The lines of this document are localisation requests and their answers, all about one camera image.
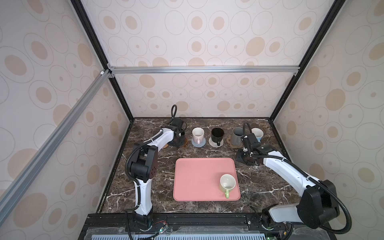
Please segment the light blue mug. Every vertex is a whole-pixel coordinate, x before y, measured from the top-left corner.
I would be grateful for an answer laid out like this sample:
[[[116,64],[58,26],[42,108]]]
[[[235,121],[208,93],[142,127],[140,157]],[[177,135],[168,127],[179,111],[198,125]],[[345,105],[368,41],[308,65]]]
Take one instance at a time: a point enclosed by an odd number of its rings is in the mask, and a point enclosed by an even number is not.
[[[256,139],[260,143],[264,136],[264,132],[259,128],[252,128],[252,133],[255,135]]]

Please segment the white mug pink handle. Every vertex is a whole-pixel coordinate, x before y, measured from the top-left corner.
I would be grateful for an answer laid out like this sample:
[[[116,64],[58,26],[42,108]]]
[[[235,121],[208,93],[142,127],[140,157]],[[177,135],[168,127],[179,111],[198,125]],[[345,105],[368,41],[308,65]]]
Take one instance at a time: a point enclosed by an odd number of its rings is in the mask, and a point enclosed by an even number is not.
[[[205,131],[202,128],[194,128],[192,130],[194,143],[200,145],[203,143]]]

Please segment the grey woven coaster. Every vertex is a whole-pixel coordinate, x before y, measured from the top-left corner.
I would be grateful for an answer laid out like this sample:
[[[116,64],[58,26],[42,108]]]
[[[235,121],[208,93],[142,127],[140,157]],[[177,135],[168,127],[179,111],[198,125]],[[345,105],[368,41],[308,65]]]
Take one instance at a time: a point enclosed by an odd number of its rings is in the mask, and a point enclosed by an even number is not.
[[[200,141],[200,143],[196,143],[194,139],[192,139],[192,145],[195,147],[195,148],[202,148],[206,145],[206,139],[203,138],[202,141]]]

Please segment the paw print coaster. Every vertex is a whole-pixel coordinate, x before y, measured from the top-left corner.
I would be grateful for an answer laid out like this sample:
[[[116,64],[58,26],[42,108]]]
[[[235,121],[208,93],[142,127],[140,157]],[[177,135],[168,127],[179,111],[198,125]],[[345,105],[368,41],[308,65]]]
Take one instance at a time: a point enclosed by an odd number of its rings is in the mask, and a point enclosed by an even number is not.
[[[228,143],[228,145],[230,146],[230,148],[232,148],[232,149],[239,149],[239,148],[241,148],[241,146],[235,146],[235,145],[232,145],[232,143],[231,143],[231,137],[228,137],[228,138],[227,138],[227,143]]]

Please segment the multicolour woven coaster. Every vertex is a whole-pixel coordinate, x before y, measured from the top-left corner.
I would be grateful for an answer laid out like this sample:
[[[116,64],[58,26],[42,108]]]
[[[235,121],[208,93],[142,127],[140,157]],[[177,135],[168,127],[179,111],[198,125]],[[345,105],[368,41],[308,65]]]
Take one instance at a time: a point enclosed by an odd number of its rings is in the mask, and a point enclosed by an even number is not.
[[[219,144],[217,144],[216,142],[214,142],[212,140],[212,138],[209,138],[209,144],[213,147],[213,148],[220,148],[223,146],[224,144],[224,140],[221,140]]]

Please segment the grey mug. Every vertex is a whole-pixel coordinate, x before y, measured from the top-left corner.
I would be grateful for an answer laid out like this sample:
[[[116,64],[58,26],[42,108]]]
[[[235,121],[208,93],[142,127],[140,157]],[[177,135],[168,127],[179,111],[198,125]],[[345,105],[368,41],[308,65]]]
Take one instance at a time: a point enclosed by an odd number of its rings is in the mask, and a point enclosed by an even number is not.
[[[242,136],[243,136],[242,128],[240,127],[233,128],[232,136],[231,136],[231,145],[237,148],[241,147],[243,145]]]

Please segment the black mug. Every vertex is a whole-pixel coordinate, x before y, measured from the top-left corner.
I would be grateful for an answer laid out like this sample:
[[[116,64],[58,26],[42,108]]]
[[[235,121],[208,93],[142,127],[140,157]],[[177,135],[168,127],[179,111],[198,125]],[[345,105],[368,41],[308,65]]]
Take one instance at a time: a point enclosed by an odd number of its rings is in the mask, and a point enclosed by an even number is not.
[[[211,131],[211,140],[213,143],[215,143],[218,147],[222,145],[224,137],[224,130],[221,128],[213,128]]]

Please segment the white mug green handle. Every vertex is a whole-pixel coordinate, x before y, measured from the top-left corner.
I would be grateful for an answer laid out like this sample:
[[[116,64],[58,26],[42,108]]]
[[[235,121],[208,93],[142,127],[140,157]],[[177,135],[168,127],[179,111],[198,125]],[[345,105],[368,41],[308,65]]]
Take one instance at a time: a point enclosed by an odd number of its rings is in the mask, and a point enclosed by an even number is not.
[[[230,174],[224,174],[220,178],[220,190],[224,193],[226,199],[229,199],[230,192],[236,187],[236,180]]]

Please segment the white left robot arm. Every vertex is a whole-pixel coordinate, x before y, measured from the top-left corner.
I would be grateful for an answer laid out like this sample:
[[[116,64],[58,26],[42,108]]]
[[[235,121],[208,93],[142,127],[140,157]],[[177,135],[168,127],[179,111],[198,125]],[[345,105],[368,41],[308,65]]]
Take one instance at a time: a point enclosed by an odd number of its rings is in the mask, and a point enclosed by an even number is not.
[[[186,142],[185,130],[179,127],[164,125],[151,138],[134,144],[129,155],[125,173],[135,184],[135,207],[133,219],[145,228],[153,222],[153,204],[151,200],[152,180],[158,169],[159,151],[166,145],[180,147]]]

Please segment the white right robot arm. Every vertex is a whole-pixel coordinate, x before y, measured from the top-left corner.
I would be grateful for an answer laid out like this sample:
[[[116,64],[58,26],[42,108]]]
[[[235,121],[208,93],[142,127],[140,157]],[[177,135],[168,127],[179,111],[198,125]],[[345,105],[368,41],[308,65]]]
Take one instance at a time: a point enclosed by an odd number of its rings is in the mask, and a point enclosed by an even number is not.
[[[289,205],[271,205],[256,215],[269,230],[278,223],[304,224],[311,229],[321,228],[328,233],[342,235],[352,228],[352,216],[337,196],[335,185],[301,170],[270,145],[239,149],[240,163],[264,165],[283,178],[299,194],[300,202]]]

